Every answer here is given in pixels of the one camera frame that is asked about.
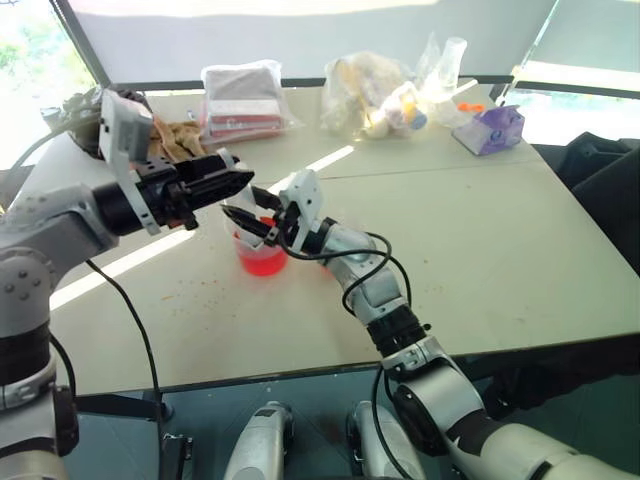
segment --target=black cable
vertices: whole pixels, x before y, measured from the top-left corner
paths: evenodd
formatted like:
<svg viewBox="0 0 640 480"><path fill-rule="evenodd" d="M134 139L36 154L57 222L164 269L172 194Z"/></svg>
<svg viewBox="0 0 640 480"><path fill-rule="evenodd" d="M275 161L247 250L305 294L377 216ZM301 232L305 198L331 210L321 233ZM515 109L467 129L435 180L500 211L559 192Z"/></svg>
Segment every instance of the black cable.
<svg viewBox="0 0 640 480"><path fill-rule="evenodd" d="M378 435L378 439L380 440L382 449L384 450L384 453L387 454L387 458L389 458L391 464L395 467L398 473L402 475L402 478L413 480L411 475L409 475L407 471L402 467L402 465L400 465L398 459L391 452L391 449L389 448L389 445L387 444L387 441L385 440L382 433L382 428L380 428L380 418L378 417L378 385L380 384L380 377L382 376L382 372L384 372L384 368L382 368L382 365L380 365L380 367L378 367L378 371L376 372L376 378L373 381L373 388L371 389L371 413L373 414L373 426L376 429L376 434Z"/></svg>
<svg viewBox="0 0 640 480"><path fill-rule="evenodd" d="M58 356L60 357L60 360L62 360L62 363L64 364L64 368L67 371L67 378L69 379L69 389L71 390L71 395L75 400L76 373L73 371L73 364L71 363L71 359L69 358L67 351L64 349L62 344L58 341L58 339L53 335L53 333L50 334L49 341L51 342L51 345L53 345L53 348L55 348L56 352L58 352Z"/></svg>
<svg viewBox="0 0 640 480"><path fill-rule="evenodd" d="M24 162L27 161L27 159L33 154L33 152L35 152L42 145L47 143L49 140L52 140L53 138L57 137L61 133L64 133L69 130L75 130L76 128L84 127L85 125L89 125L91 123L95 123L99 119L100 119L100 114L96 113L96 114L86 116L84 118L65 122L62 125L55 127L53 130L51 130L51 132L46 134L41 139L36 140L29 148L27 148L27 150L25 150L25 152L22 155L20 155L20 158L18 158L18 160L16 160L15 163L11 165L11 168L7 172L6 176L4 177L4 181L0 186L0 196L2 197L1 203L3 204L5 209L9 208L9 205L4 205L4 203L6 203L5 200L8 200L8 198L5 198L6 191L11 187L11 182L13 181L13 177L15 177L20 167L24 164Z"/></svg>
<svg viewBox="0 0 640 480"><path fill-rule="evenodd" d="M389 376L387 372L384 372L384 393L387 394L387 398L393 405L393 395L391 394L391 387L389 386Z"/></svg>
<svg viewBox="0 0 640 480"><path fill-rule="evenodd" d="M129 312L131 312L131 316L133 317L133 320L136 322L136 325L138 326L138 330L140 330L140 335L142 336L142 341L144 342L144 347L147 351L147 357L149 359L149 368L151 369L151 380L153 381L153 396L155 399L155 406L156 406L155 408L156 426L157 426L157 434L158 434L158 478L161 479L162 465L164 460L163 458L164 452L162 451L162 423L163 423L162 422L162 393L160 392L160 386L158 385L158 372L156 370L156 362L153 358L153 352L151 350L151 342L149 341L149 336L147 335L147 331L144 328L144 325L142 324L142 320L140 320L140 316L138 315L138 312L136 312L136 309L134 308L133 303L129 298L129 295L127 295L127 292L125 292L124 288L122 288L120 284L116 282L113 278L111 278L109 275L107 275L102 270L100 270L100 267L98 267L91 260L87 260L85 263L89 265L89 267L91 267L92 270L94 270L98 275L104 278L109 284L111 284L113 288L115 288L118 291L120 296L122 296L122 299L124 300L124 302L127 304L127 307L129 308Z"/></svg>
<svg viewBox="0 0 640 480"><path fill-rule="evenodd" d="M289 246L287 245L287 243L286 243L286 241L284 239L284 234L282 232L280 232L280 234L278 235L278 243L282 247L282 250L284 250L284 252L287 255L289 255L290 257L296 258L298 260L314 260L314 261L331 260L333 258L346 257L348 255L362 255L362 254L380 255L382 257L385 257L383 259L383 261L380 262L380 264L376 268L374 268L371 272L369 272L368 274L366 274L363 277L361 277L358 280L356 280L342 294L342 306L352 315L354 315L354 312L347 305L347 297L353 291L354 288L360 286L364 281L368 280L373 275L375 275L380 270L382 270L382 268L384 268L385 264L388 261L393 263L398 268L398 270L400 271L400 274L402 275L402 278L403 278L404 284L405 284L405 288L406 288L406 291L407 291L407 302L409 303L409 305L411 305L411 300L412 300L411 297L412 297L412 295L411 295L411 284L409 282L409 276L407 275L407 271L404 269L402 264L393 255L391 255L391 243L386 238L384 238L382 235L378 235L376 233L370 233L370 232L367 232L367 235L369 235L371 237L374 237L374 238L377 238L378 240L382 241L387 246L387 251L386 252L382 252L380 250L375 250L375 249L371 249L371 248L358 248L358 249L354 249L354 250L342 250L341 252L319 253L319 254L315 254L315 255L306 255L306 254L301 254L301 253L294 252L293 250L291 250L289 248Z"/></svg>

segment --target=purple tissue box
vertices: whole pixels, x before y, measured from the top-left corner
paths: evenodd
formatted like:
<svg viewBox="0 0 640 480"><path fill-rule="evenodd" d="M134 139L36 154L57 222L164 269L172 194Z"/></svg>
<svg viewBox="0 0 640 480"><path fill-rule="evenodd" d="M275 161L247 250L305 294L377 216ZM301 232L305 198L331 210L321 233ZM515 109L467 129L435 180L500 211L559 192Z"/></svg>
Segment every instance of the purple tissue box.
<svg viewBox="0 0 640 480"><path fill-rule="evenodd" d="M524 117L517 105L478 113L469 123L455 128L453 136L476 155L488 155L511 148L522 140Z"/></svg>

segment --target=plastic bag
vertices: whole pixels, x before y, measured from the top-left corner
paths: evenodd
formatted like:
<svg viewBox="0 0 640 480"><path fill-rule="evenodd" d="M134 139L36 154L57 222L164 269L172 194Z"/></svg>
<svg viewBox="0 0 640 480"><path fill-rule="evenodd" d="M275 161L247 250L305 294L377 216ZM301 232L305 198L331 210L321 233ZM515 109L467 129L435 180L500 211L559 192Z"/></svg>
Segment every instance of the plastic bag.
<svg viewBox="0 0 640 480"><path fill-rule="evenodd" d="M301 126L284 98L281 67L274 60L260 60L204 68L202 143L270 137Z"/></svg>
<svg viewBox="0 0 640 480"><path fill-rule="evenodd" d="M332 132L382 138L408 135L427 117L418 107L413 74L402 63L371 52L339 58L325 67L322 124Z"/></svg>

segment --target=red liquid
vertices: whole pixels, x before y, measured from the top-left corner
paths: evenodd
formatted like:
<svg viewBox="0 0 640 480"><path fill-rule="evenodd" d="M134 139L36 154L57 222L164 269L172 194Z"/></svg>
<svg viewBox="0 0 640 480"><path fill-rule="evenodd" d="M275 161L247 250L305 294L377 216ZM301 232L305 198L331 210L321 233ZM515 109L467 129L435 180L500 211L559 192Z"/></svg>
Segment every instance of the red liquid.
<svg viewBox="0 0 640 480"><path fill-rule="evenodd" d="M264 259L249 258L240 254L238 254L238 257L247 272L261 277L278 273L287 263L287 254L282 250Z"/></svg>

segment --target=floor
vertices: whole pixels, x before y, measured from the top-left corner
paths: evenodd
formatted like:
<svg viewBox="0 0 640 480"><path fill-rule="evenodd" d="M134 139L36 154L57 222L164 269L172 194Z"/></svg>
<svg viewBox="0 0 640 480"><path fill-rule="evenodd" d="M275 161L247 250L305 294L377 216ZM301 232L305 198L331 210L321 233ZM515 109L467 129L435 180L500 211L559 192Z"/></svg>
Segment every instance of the floor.
<svg viewBox="0 0 640 480"><path fill-rule="evenodd" d="M373 371L270 381L167 394L175 408L167 431L194 437L194 456L186 479L221 479L235 441L251 414L269 400L288 403L296 422L294 446L285 478L348 475L344 418L370 395ZM630 472L640 472L640 382L613 377L516 412L510 421L525 423L582 453ZM384 394L380 403L389 407ZM80 417L80 445L65 458L72 480L91 478L154 479L155 426L151 422L92 415ZM429 479L438 479L438 463L423 457Z"/></svg>

